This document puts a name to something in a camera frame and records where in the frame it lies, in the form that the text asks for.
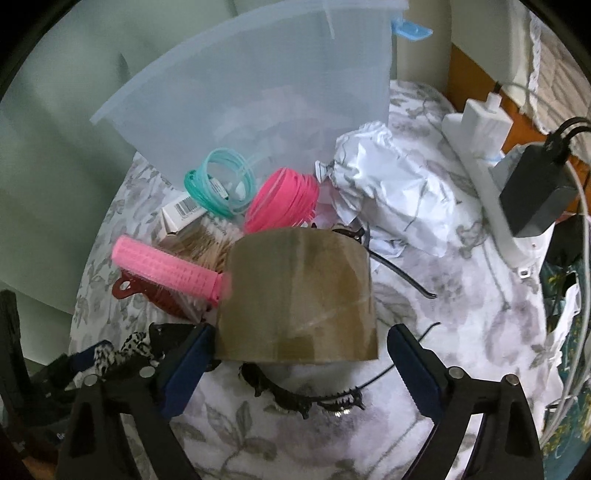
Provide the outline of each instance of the black hair clip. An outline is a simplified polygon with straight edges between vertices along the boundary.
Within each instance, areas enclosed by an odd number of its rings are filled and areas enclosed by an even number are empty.
[[[353,240],[355,240],[356,242],[358,242],[360,244],[363,240],[363,236],[365,235],[365,229],[363,227],[361,227],[357,231],[348,230],[346,228],[333,228],[333,232],[339,233],[344,236],[348,236],[349,238],[352,238]],[[425,287],[423,287],[418,281],[416,281],[414,278],[412,278],[409,274],[407,274],[400,267],[397,267],[392,262],[386,260],[384,257],[382,257],[381,255],[379,255],[376,252],[374,252],[373,250],[371,250],[369,248],[369,244],[364,245],[364,247],[368,251],[369,256],[371,258],[373,258],[374,260],[377,260],[382,265],[385,265],[390,270],[392,270],[394,273],[396,273],[397,275],[402,277],[404,280],[406,280],[408,283],[410,283],[416,290],[418,290],[421,293],[421,295],[423,295],[423,297],[428,298],[430,300],[437,298],[436,293],[432,293],[432,292],[428,291]]]
[[[425,333],[419,337],[418,341],[421,342],[433,327],[440,324],[440,322],[435,322],[430,325]],[[305,420],[310,416],[310,409],[314,404],[326,411],[333,413],[337,417],[348,414],[355,407],[365,410],[361,391],[365,387],[368,387],[375,381],[382,378],[393,368],[394,364],[390,365],[388,368],[381,371],[378,375],[371,378],[359,387],[351,388],[350,390],[333,395],[324,395],[318,397],[300,395],[290,392],[285,388],[281,388],[279,385],[272,382],[257,364],[242,364],[240,367],[240,376],[246,381],[246,383],[255,389],[255,397],[260,397],[264,391],[268,390],[273,395],[275,403],[279,408],[282,408],[283,410],[299,412],[302,418]]]

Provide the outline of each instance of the teal hair ties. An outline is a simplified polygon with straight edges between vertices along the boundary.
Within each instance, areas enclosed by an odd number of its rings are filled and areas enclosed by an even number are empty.
[[[184,178],[189,195],[205,209],[222,218],[244,213],[256,193],[252,169],[235,150],[213,150],[197,170]]]

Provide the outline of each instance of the blue bag clip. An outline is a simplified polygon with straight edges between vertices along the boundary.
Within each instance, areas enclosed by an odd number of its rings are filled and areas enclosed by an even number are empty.
[[[433,34],[433,30],[399,17],[392,20],[392,33],[410,41],[417,41],[430,37]]]

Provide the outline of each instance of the brown packing tape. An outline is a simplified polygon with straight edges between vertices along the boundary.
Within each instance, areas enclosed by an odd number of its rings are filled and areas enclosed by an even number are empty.
[[[216,357],[316,364],[378,357],[368,254],[328,230],[248,235],[228,256]]]

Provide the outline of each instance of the translucent plastic bag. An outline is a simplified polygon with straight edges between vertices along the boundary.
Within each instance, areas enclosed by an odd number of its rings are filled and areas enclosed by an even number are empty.
[[[183,189],[228,147],[260,181],[312,173],[335,140],[388,120],[391,20],[406,0],[286,0],[226,21],[152,62],[92,117],[107,118]]]

